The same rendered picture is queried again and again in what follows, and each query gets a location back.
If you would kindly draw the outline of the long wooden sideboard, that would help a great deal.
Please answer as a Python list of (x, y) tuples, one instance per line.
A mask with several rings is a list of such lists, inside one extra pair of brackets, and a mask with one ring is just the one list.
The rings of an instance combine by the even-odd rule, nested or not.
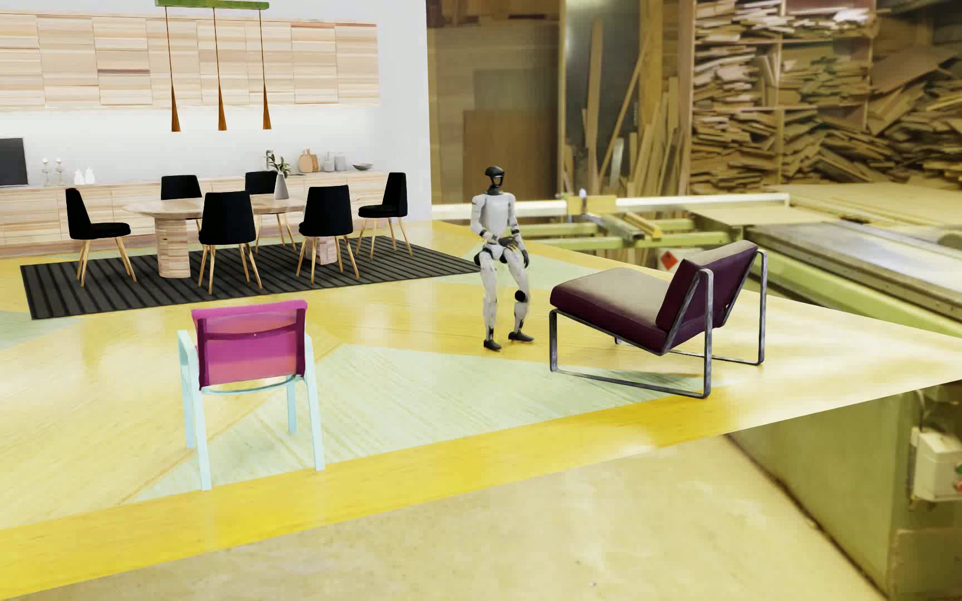
[[(386, 171), (317, 172), (292, 175), (287, 178), (289, 199), (280, 203), (292, 232), (303, 217), (308, 191), (317, 186), (346, 185), (350, 188), (352, 216), (356, 225), (359, 206), (381, 200), (388, 173)], [(155, 233), (155, 219), (130, 211), (133, 205), (157, 203), (161, 196), (158, 181), (126, 184), (82, 185), (79, 188), (87, 212), (94, 223), (113, 221), (127, 223), (134, 237), (148, 237)], [(0, 253), (6, 248), (27, 252), (36, 248), (62, 246), (77, 249), (68, 233), (64, 188), (59, 187), (2, 187), (0, 188)]]

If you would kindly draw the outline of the dark purple lounge chair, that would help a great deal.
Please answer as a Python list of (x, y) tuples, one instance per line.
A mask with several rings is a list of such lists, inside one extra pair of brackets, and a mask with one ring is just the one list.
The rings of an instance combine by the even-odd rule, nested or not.
[(768, 253), (757, 244), (741, 239), (721, 247), (694, 253), (683, 259), (671, 280), (649, 276), (631, 268), (618, 267), (557, 285), (552, 291), (549, 313), (549, 366), (558, 366), (557, 318), (564, 316), (616, 341), (644, 349), (654, 355), (676, 353), (676, 347), (704, 335), (703, 390), (676, 390), (607, 376), (581, 377), (704, 399), (711, 392), (713, 332), (726, 324), (752, 271), (760, 265), (758, 356), (756, 359), (728, 358), (758, 366), (764, 362), (765, 318), (767, 317)]

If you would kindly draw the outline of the white humanoid robot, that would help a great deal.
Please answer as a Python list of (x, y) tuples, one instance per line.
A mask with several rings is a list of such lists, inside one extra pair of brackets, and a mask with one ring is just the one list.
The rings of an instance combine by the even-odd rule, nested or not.
[(522, 332), (531, 299), (526, 273), (529, 254), (519, 231), (515, 214), (515, 197), (501, 189), (504, 171), (498, 166), (489, 166), (485, 175), (490, 178), (490, 185), (484, 194), (472, 198), (470, 229), (483, 240), (481, 249), (474, 256), (474, 263), (480, 267), (480, 277), (485, 290), (483, 320), (487, 335), (483, 345), (491, 351), (500, 351), (501, 346), (494, 338), (498, 304), (497, 263), (505, 263), (509, 267), (518, 286), (515, 293), (514, 329), (509, 333), (509, 339), (518, 342), (533, 340)]

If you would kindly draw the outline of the black dining chair wooden legs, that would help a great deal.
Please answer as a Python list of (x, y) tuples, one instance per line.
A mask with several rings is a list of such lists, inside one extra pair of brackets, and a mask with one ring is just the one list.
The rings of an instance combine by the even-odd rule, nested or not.
[(251, 242), (258, 240), (254, 213), (248, 193), (244, 190), (228, 193), (207, 193), (204, 198), (202, 224), (198, 239), (203, 247), (197, 284), (203, 280), (204, 268), (209, 258), (209, 278), (207, 292), (213, 293), (213, 269), (215, 254), (219, 245), (236, 245), (240, 255), (247, 253), (253, 275), (260, 289), (263, 288), (258, 273)]
[(346, 239), (354, 231), (350, 187), (311, 187), (307, 196), (301, 234), (312, 244), (310, 283), (314, 283), (317, 243), (322, 238)]
[(164, 175), (160, 181), (160, 200), (203, 199), (199, 179), (195, 174)]
[[(252, 197), (255, 195), (273, 195), (275, 175), (276, 175), (276, 172), (274, 171), (247, 172), (245, 174), (245, 190), (247, 191), (248, 195), (251, 195)], [(279, 211), (279, 213), (272, 213), (277, 218), (278, 231), (281, 236), (282, 245), (286, 245), (286, 242), (284, 241), (284, 231), (286, 231), (287, 218), (284, 222), (282, 222), (282, 219), (281, 219), (281, 215), (284, 215), (285, 213), (286, 211)], [(257, 226), (256, 226), (257, 234), (260, 234), (261, 232), (262, 216), (263, 215), (257, 214)], [(287, 235), (292, 242), (291, 246), (295, 248), (293, 234), (291, 232), (288, 232)], [(259, 239), (260, 239), (260, 235), (257, 237), (253, 245), (253, 250), (255, 252), (258, 251)]]
[(391, 218), (395, 217), (397, 224), (402, 232), (402, 239), (408, 249), (408, 253), (413, 255), (413, 250), (410, 247), (408, 236), (403, 229), (402, 218), (408, 214), (408, 186), (406, 186), (406, 174), (403, 172), (391, 172), (387, 176), (387, 182), (385, 186), (384, 193), (382, 194), (382, 200), (380, 204), (369, 204), (362, 206), (358, 209), (357, 214), (364, 220), (364, 226), (362, 231), (359, 233), (357, 239), (357, 244), (355, 251), (359, 252), (361, 249), (362, 239), (364, 238), (367, 230), (367, 226), (370, 221), (377, 223), (378, 221), (384, 220), (389, 225), (389, 230), (392, 238), (392, 245), (394, 249), (396, 248), (396, 239), (394, 234), (394, 227), (392, 226)]
[(82, 247), (77, 267), (77, 279), (80, 285), (85, 285), (87, 273), (87, 258), (89, 257), (90, 244), (95, 239), (114, 239), (120, 256), (124, 263), (126, 273), (134, 281), (137, 277), (130, 264), (128, 254), (125, 250), (123, 239), (130, 235), (130, 226), (125, 223), (93, 223), (87, 213), (86, 204), (77, 188), (66, 188), (64, 190), (68, 229), (71, 239), (83, 240), (85, 245)]

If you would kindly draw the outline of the white electrical switch box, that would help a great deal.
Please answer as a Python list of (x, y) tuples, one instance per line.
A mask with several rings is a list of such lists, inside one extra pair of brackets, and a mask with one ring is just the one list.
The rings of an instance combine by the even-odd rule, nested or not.
[(913, 499), (962, 500), (962, 441), (953, 433), (913, 427), (911, 444)]

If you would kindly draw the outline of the wooden wall cabinets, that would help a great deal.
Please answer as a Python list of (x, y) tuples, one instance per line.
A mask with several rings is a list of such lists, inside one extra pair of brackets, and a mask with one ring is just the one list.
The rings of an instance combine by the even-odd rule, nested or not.
[(0, 11), (0, 109), (380, 102), (374, 23)]

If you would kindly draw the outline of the orange cone pendant lamp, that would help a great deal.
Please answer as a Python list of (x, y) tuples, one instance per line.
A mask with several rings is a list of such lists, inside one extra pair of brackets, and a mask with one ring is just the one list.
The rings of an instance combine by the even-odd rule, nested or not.
[(176, 103), (175, 83), (173, 79), (174, 76), (173, 76), (173, 67), (172, 67), (172, 44), (171, 44), (171, 38), (170, 38), (171, 28), (170, 28), (169, 15), (168, 15), (168, 5), (166, 4), (166, 6), (163, 6), (163, 9), (165, 13), (166, 42), (167, 42), (167, 55), (168, 55), (168, 66), (169, 66), (171, 131), (180, 132), (181, 131), (180, 118), (178, 113), (178, 104)]
[(213, 31), (215, 36), (215, 64), (216, 64), (216, 77), (217, 77), (217, 94), (218, 94), (218, 130), (223, 131), (228, 129), (227, 120), (225, 119), (223, 96), (221, 90), (221, 76), (220, 76), (220, 54), (218, 47), (218, 29), (217, 29), (217, 8), (212, 6), (212, 21), (213, 21)]
[(263, 34), (263, 21), (262, 21), (262, 9), (259, 8), (259, 43), (260, 43), (260, 66), (262, 75), (262, 108), (263, 108), (263, 130), (272, 129), (272, 119), (271, 112), (269, 111), (268, 104), (268, 92), (266, 88), (266, 74), (265, 74), (265, 52), (264, 52), (264, 34)]

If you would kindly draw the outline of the round wooden dining table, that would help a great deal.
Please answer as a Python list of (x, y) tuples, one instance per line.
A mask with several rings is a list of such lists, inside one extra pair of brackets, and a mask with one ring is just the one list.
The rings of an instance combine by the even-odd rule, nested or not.
[[(250, 197), (255, 215), (282, 214), (304, 211), (307, 199), (295, 195), (274, 199), (272, 195)], [(202, 217), (203, 198), (151, 200), (127, 204), (125, 211), (150, 216), (154, 219), (157, 242), (158, 273), (164, 278), (190, 277), (187, 220)]]

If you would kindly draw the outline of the white vase with plant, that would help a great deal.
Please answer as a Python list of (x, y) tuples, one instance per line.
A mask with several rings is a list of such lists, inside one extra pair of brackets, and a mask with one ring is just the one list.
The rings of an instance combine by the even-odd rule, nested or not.
[(274, 176), (274, 188), (273, 197), (276, 200), (287, 199), (289, 194), (287, 191), (287, 181), (286, 177), (289, 172), (289, 166), (287, 165), (287, 160), (283, 156), (276, 157), (272, 150), (267, 150), (265, 152), (266, 166), (270, 171), (276, 172)]

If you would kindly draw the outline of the black striped rug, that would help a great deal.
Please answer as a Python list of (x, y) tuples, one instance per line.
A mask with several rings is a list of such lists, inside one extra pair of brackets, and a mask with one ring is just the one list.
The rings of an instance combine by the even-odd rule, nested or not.
[(319, 264), (310, 280), (310, 262), (303, 262), (296, 275), (297, 253), (280, 245), (265, 245), (257, 253), (257, 266), (263, 288), (247, 281), (236, 250), (221, 248), (217, 253), (213, 291), (198, 285), (197, 275), (164, 278), (158, 274), (155, 254), (135, 255), (130, 259), (138, 276), (134, 282), (119, 259), (87, 261), (85, 281), (76, 278), (76, 263), (40, 263), (20, 267), (31, 317), (56, 319), (127, 309), (205, 303), (221, 299), (268, 294), (290, 294), (310, 290), (345, 287), (399, 280), (476, 274), (472, 260), (436, 252), (418, 244), (408, 253), (400, 244), (394, 248), (389, 237), (376, 237), (375, 253), (365, 247), (355, 253), (360, 278), (354, 276), (349, 261), (344, 273), (336, 263)]

